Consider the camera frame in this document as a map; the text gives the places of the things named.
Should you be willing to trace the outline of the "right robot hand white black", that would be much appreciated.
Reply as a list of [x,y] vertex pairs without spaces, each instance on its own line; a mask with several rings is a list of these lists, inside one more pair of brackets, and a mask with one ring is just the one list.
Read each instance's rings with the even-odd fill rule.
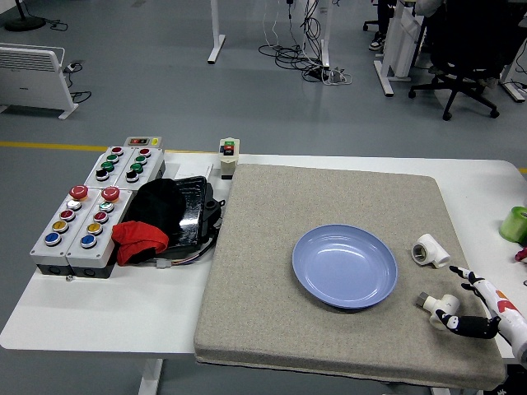
[[514,304],[489,280],[469,269],[449,266],[449,269],[468,281],[465,290],[471,290],[487,307],[490,318],[458,316],[436,309],[440,322],[452,333],[463,337],[492,339],[500,334],[511,346],[515,360],[526,368],[526,318]]

